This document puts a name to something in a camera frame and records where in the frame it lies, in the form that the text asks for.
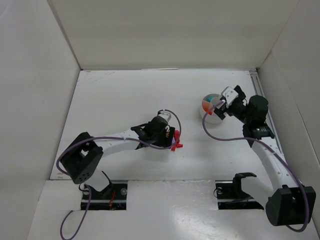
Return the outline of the orange curved lego piece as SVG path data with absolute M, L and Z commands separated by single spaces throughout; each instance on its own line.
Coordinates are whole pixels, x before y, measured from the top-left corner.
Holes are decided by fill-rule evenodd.
M 209 115 L 212 115 L 213 111 L 209 111 L 210 108 L 212 108 L 213 105 L 210 103 L 210 102 L 207 102 L 207 101 L 203 101 L 202 102 L 202 109 L 208 113 Z

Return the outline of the large teal lego brick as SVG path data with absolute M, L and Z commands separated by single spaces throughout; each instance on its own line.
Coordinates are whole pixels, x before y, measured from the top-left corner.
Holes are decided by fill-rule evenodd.
M 219 94 L 211 94 L 208 96 L 207 101 L 215 104 L 220 100 L 220 95 Z

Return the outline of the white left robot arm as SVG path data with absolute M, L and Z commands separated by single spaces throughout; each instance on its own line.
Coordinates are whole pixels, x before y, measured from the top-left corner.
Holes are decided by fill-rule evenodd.
M 57 163 L 64 168 L 74 184 L 84 184 L 98 193 L 109 192 L 112 182 L 98 170 L 102 158 L 123 151 L 142 148 L 166 149 L 173 143 L 175 128 L 169 125 L 171 113 L 159 112 L 151 121 L 133 126 L 111 136 L 93 137 L 83 132 L 58 158 Z

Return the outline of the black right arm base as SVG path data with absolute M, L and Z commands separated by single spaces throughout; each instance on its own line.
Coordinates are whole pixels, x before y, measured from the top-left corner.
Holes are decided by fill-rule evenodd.
M 242 190 L 242 179 L 257 176 L 251 172 L 236 173 L 232 180 L 216 180 L 214 197 L 218 210 L 264 210 L 252 196 Z

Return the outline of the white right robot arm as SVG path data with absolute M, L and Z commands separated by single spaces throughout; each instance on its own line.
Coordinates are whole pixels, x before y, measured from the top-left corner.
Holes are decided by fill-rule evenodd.
M 251 197 L 259 203 L 273 226 L 301 225 L 305 230 L 311 220 L 316 192 L 305 186 L 293 173 L 281 155 L 275 135 L 267 124 L 268 100 L 253 95 L 245 102 L 246 95 L 240 86 L 226 87 L 220 97 L 220 104 L 214 113 L 224 119 L 226 116 L 242 122 L 243 139 L 260 159 L 271 187 L 263 184 L 252 172 L 237 173 L 232 182 L 219 183 L 221 199 L 242 200 Z

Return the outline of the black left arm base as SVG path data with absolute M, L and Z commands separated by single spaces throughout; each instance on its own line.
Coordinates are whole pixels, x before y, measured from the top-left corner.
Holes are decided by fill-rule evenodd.
M 122 211 L 127 209 L 128 182 L 110 180 L 104 171 L 82 173 L 76 178 L 82 192 L 82 210 Z

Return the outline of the aluminium rail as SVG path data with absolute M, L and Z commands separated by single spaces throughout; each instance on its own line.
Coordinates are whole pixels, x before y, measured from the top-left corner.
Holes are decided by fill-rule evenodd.
M 259 109 L 261 109 L 265 115 L 265 122 L 268 125 L 269 129 L 271 130 L 272 134 L 274 135 L 274 139 L 276 141 L 277 144 L 277 148 L 279 150 L 279 152 L 282 154 L 283 150 L 280 144 L 280 141 L 278 139 L 278 135 L 276 132 L 276 128 L 275 125 L 273 123 L 272 117 L 271 117 L 271 113 L 269 111 L 269 101 L 265 98 L 265 94 L 263 92 L 262 89 L 262 85 L 258 76 L 258 72 L 256 70 L 250 70 L 249 71 L 249 76 L 251 77 L 252 80 L 252 84 L 255 90 L 256 95 L 258 95 L 259 100 L 257 100 L 256 102 L 259 102 L 259 104 L 261 105 L 261 107 L 259 107 Z

